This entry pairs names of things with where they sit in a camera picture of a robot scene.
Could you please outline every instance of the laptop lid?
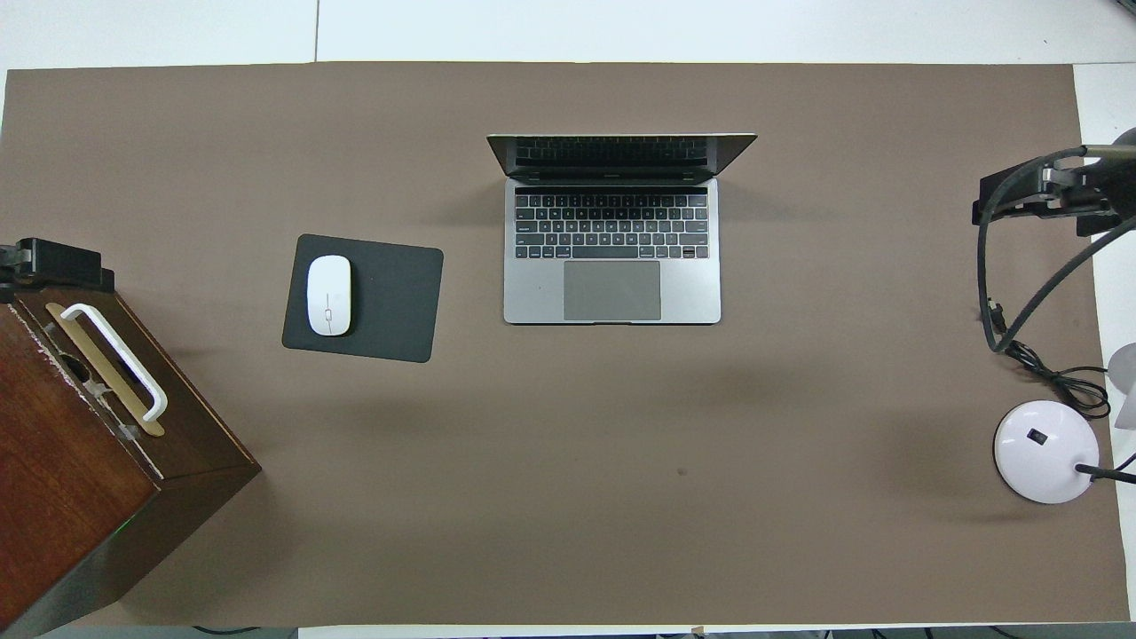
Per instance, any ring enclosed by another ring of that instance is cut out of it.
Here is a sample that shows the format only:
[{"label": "laptop lid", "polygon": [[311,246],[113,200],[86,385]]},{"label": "laptop lid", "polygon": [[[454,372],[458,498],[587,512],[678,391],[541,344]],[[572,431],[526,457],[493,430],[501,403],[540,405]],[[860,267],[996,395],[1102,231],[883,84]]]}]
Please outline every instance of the laptop lid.
[{"label": "laptop lid", "polygon": [[545,180],[701,182],[720,173],[755,133],[675,135],[490,135],[506,175]]}]

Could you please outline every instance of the lamp base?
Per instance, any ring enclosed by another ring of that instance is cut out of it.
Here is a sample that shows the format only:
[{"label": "lamp base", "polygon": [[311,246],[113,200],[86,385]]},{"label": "lamp base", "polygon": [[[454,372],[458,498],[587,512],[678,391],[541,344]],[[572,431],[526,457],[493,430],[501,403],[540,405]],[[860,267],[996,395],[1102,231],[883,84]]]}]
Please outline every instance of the lamp base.
[{"label": "lamp base", "polygon": [[994,433],[994,463],[1026,499],[1063,504],[1088,489],[1074,466],[1100,460],[1096,435],[1076,410],[1059,401],[1027,401],[1010,410]]}]

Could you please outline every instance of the black mouse pad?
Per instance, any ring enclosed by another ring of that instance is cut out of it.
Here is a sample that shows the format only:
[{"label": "black mouse pad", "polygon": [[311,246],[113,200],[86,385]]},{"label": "black mouse pad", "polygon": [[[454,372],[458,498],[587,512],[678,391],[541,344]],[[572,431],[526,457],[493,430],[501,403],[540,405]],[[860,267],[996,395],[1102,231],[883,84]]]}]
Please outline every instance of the black mouse pad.
[{"label": "black mouse pad", "polygon": [[[308,323],[308,266],[324,255],[351,263],[351,326],[342,335],[320,335]],[[300,235],[281,341],[303,350],[427,362],[441,288],[438,249]]]}]

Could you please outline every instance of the box handle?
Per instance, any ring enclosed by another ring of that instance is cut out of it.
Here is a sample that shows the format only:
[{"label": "box handle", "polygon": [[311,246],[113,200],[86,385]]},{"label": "box handle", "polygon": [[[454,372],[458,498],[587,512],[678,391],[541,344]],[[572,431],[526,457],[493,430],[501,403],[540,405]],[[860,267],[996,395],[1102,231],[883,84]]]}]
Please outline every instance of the box handle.
[{"label": "box handle", "polygon": [[142,415],[142,421],[156,421],[162,413],[166,412],[166,406],[168,404],[168,400],[166,399],[166,391],[161,390],[158,382],[154,381],[150,372],[145,370],[145,366],[139,362],[139,358],[134,356],[134,352],[128,346],[126,346],[126,342],[118,337],[118,333],[110,325],[110,323],[107,322],[107,318],[102,316],[102,313],[99,313],[98,308],[89,304],[73,304],[59,314],[59,316],[64,320],[70,321],[74,321],[80,315],[86,315],[91,320],[94,327],[99,329],[99,332],[102,333],[102,337],[106,338],[107,342],[115,349],[115,352],[123,358],[123,362],[125,362],[126,366],[128,366],[131,372],[134,373],[134,376],[136,376],[139,381],[142,382],[142,385],[150,392],[150,396],[153,398],[153,406],[151,406],[150,409]]}]

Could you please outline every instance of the silver laptop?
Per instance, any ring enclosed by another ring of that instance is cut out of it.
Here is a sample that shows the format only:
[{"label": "silver laptop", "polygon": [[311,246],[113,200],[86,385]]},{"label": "silver laptop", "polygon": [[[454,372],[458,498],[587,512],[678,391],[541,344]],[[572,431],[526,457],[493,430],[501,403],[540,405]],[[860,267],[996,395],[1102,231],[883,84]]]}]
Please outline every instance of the silver laptop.
[{"label": "silver laptop", "polygon": [[490,135],[504,189],[504,320],[713,324],[718,175],[753,133]]}]

